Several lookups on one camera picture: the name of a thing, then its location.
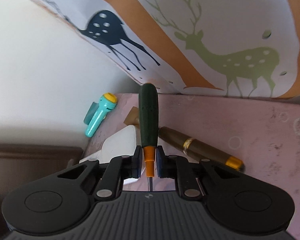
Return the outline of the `brown back scratcher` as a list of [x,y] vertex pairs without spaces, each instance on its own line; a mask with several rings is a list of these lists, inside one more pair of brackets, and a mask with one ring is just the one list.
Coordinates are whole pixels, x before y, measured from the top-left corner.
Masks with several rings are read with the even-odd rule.
[[190,137],[189,135],[162,126],[159,128],[158,136],[166,143],[196,161],[207,158],[234,168],[239,172],[244,171],[243,161],[237,157],[197,140],[196,138]]

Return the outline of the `green handled screwdriver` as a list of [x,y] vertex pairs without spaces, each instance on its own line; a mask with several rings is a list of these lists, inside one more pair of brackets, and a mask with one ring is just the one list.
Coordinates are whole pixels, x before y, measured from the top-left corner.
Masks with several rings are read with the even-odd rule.
[[148,191],[153,191],[155,154],[158,145],[159,103],[156,87],[151,83],[141,86],[139,91],[139,126],[141,147],[146,168]]

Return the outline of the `white box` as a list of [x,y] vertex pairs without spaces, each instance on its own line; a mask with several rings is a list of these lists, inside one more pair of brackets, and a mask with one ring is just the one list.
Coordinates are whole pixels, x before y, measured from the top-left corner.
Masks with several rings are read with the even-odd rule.
[[84,161],[95,161],[105,164],[111,159],[122,155],[133,155],[136,147],[140,144],[140,131],[133,125],[126,126],[119,130],[109,138],[107,138],[101,150],[81,159],[79,163]]

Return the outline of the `teal toy flashlight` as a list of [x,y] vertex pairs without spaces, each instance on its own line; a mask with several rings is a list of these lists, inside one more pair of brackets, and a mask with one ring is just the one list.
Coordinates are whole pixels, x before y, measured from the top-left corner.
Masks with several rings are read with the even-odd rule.
[[85,136],[91,138],[102,121],[117,106],[118,99],[112,93],[103,94],[98,102],[93,102],[83,120],[87,125]]

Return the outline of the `dark wooden nightstand pink top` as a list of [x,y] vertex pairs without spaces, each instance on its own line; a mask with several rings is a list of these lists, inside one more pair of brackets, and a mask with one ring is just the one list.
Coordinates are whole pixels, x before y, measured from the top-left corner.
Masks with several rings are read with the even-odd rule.
[[300,105],[194,95],[159,95],[159,123],[241,159],[246,174],[287,191],[288,232],[300,239]]

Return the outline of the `dark wooden headboard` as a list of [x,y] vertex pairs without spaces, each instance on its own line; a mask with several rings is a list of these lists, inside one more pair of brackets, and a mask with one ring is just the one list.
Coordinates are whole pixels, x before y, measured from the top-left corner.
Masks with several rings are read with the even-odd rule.
[[83,152],[71,146],[0,144],[0,238],[9,231],[1,214],[6,195],[21,185],[76,165]]

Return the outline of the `deer print fabric wardrobe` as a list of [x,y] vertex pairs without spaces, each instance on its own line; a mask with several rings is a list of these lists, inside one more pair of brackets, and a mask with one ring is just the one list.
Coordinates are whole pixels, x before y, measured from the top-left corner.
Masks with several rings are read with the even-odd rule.
[[300,0],[31,0],[161,93],[300,99]]

